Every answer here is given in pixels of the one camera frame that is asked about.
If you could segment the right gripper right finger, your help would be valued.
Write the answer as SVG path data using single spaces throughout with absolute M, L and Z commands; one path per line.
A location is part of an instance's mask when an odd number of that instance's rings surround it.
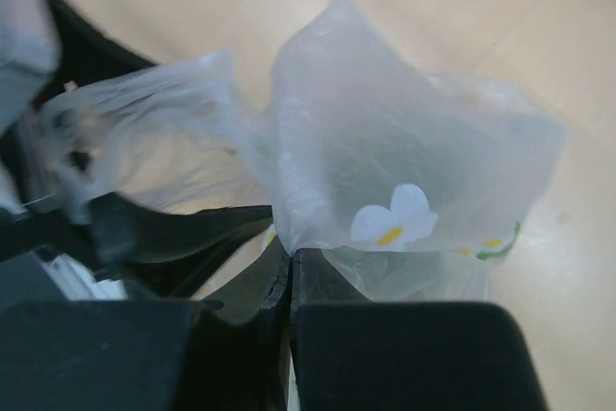
M 302 410 L 545 410 L 524 335 L 487 302 L 373 302 L 316 249 L 293 258 Z

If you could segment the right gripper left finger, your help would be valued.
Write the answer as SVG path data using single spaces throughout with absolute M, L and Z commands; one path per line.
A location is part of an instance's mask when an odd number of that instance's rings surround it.
M 283 410 L 291 262 L 272 243 L 201 301 L 127 300 L 33 253 L 1 267 L 5 410 Z

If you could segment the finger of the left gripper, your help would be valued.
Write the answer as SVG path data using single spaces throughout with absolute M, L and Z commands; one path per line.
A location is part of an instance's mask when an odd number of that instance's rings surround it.
M 103 34 L 66 0 L 45 0 L 60 43 L 60 62 L 35 101 L 45 103 L 73 82 L 87 86 L 155 65 Z
M 133 283 L 146 296 L 190 297 L 245 243 L 272 224 L 269 205 L 189 215 L 157 212 L 117 193 L 89 203 L 100 275 Z

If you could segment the clear plastic fruit bag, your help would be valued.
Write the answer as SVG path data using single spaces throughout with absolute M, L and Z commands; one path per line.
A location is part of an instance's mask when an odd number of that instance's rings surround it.
M 72 218 L 110 192 L 163 212 L 269 204 L 266 241 L 321 250 L 379 301 L 486 299 L 566 138 L 509 84 L 413 68 L 351 0 L 280 48 L 263 111 L 220 51 L 67 91 L 40 118 Z

